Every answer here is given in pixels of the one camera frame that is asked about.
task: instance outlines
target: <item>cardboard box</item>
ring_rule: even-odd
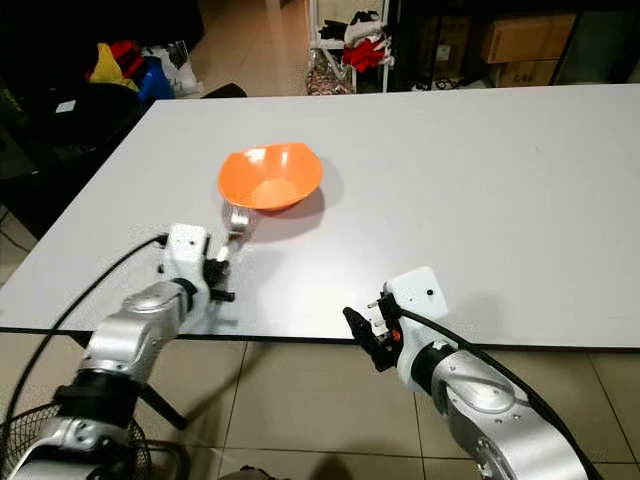
[[[507,63],[560,58],[575,15],[523,17],[496,20],[482,45],[487,63]]]
[[[418,71],[428,75],[437,27],[436,17],[429,17],[422,28],[418,47]],[[471,17],[442,17],[440,42],[436,50],[435,78],[455,78],[460,75],[469,39]]]
[[[492,81],[496,87],[533,87],[549,85],[558,60],[513,62],[495,65]]]

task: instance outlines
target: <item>orange bowl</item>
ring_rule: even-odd
[[[250,148],[227,157],[218,190],[233,205],[280,210],[309,196],[322,180],[322,163],[304,143]]]

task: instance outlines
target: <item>white sticker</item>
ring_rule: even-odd
[[[449,60],[449,55],[451,55],[451,45],[438,45],[438,49],[436,50],[436,61],[446,62]]]
[[[56,107],[56,113],[64,113],[64,112],[70,112],[73,110],[73,107],[76,106],[76,101],[75,100],[69,100],[68,102],[62,102],[60,104],[58,104],[58,106]]]

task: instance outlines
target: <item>table leg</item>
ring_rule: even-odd
[[[73,332],[69,333],[69,336],[82,348],[87,348],[89,340],[91,340],[90,332]],[[151,385],[146,384],[142,387],[140,390],[140,398],[178,430],[184,430],[187,427],[187,419],[180,415],[169,402],[162,398],[162,395],[156,392]]]
[[[147,402],[161,417],[176,427],[178,430],[184,430],[187,427],[187,419],[180,415],[169,403],[162,398],[153,387],[146,384],[140,391],[140,398]]]

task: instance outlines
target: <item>yellow object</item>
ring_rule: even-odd
[[[130,78],[124,78],[120,65],[113,58],[111,49],[106,43],[98,44],[98,63],[89,78],[91,83],[115,83],[129,87],[134,92],[138,92],[137,85]]]

